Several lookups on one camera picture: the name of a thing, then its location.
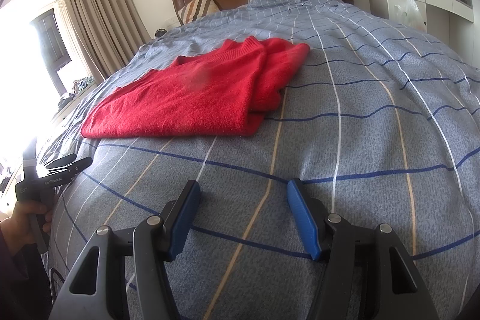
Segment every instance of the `sunlight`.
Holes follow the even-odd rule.
[[[59,94],[45,69],[30,21],[55,0],[12,0],[0,9],[0,155],[17,164],[28,141],[57,111]]]

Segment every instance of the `metal screw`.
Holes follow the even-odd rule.
[[[158,216],[150,216],[149,218],[147,218],[147,224],[149,226],[156,226],[160,224],[161,221],[162,219]]]
[[[342,221],[342,218],[336,213],[330,213],[328,215],[328,221],[330,221],[331,223],[337,224],[340,221]]]
[[[106,235],[110,230],[110,227],[100,226],[97,228],[97,235],[103,236]]]
[[[392,227],[385,223],[380,224],[380,232],[383,232],[384,234],[389,234],[390,232],[392,232]]]

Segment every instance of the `blue gripper pad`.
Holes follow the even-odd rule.
[[[194,221],[199,203],[200,186],[195,182],[171,229],[170,248],[168,250],[171,259],[175,259],[183,251],[183,246],[187,240],[187,235]]]
[[[305,200],[294,180],[289,181],[286,186],[286,192],[290,210],[297,224],[303,246],[313,260],[318,260],[322,251],[320,250],[320,243],[318,241],[317,224],[311,216]]]

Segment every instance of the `plastic bag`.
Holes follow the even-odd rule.
[[[406,0],[405,6],[395,5],[395,20],[401,24],[418,29],[419,31],[427,31],[423,16],[415,0]]]

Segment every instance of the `striped pillow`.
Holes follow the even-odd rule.
[[[214,0],[192,0],[188,5],[177,11],[178,20],[182,25],[220,11]]]

